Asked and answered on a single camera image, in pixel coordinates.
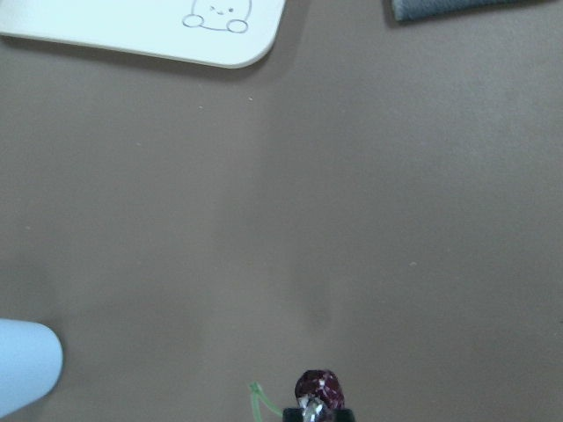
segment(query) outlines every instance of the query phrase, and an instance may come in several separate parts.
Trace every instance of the white cup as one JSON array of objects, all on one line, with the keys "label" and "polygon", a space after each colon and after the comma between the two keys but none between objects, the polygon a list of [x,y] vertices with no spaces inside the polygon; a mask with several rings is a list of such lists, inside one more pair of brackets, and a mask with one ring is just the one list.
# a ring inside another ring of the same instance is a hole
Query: white cup
[{"label": "white cup", "polygon": [[0,319],[0,418],[45,396],[61,371],[61,343],[48,327]]}]

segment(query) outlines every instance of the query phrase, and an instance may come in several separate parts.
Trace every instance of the white tray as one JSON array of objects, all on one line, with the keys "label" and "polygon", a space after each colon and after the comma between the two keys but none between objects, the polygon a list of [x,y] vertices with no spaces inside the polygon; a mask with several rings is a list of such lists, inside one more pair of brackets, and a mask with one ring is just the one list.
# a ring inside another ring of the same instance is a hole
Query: white tray
[{"label": "white tray", "polygon": [[0,0],[0,33],[225,68],[274,44],[285,0]]}]

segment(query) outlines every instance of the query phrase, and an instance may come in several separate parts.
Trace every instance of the folded cloth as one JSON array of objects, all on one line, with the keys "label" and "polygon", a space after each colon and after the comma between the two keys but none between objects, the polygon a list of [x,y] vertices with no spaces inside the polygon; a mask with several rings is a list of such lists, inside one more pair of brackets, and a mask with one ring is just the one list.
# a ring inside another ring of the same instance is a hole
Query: folded cloth
[{"label": "folded cloth", "polygon": [[515,3],[519,0],[391,0],[395,19],[416,20],[488,4]]}]

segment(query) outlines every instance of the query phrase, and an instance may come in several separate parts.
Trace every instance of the cherry stem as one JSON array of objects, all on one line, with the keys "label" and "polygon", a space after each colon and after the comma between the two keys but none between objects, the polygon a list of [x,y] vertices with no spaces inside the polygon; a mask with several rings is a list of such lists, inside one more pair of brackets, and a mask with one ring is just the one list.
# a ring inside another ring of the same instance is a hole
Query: cherry stem
[{"label": "cherry stem", "polygon": [[283,416],[282,410],[280,410],[272,401],[267,398],[264,394],[264,390],[257,382],[252,382],[249,386],[250,388],[250,403],[252,406],[252,415],[254,416],[255,422],[262,422],[262,415],[260,414],[260,402],[259,400],[277,417],[281,418]]}]

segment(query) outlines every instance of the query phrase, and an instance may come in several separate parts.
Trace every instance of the cartoon character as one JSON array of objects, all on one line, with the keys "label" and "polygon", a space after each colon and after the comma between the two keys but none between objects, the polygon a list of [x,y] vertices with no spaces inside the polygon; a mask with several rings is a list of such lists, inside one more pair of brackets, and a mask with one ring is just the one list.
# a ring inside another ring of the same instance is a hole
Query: cartoon character
[{"label": "cartoon character", "polygon": [[184,17],[189,28],[206,28],[215,31],[245,33],[252,0],[193,0],[192,13]]}]

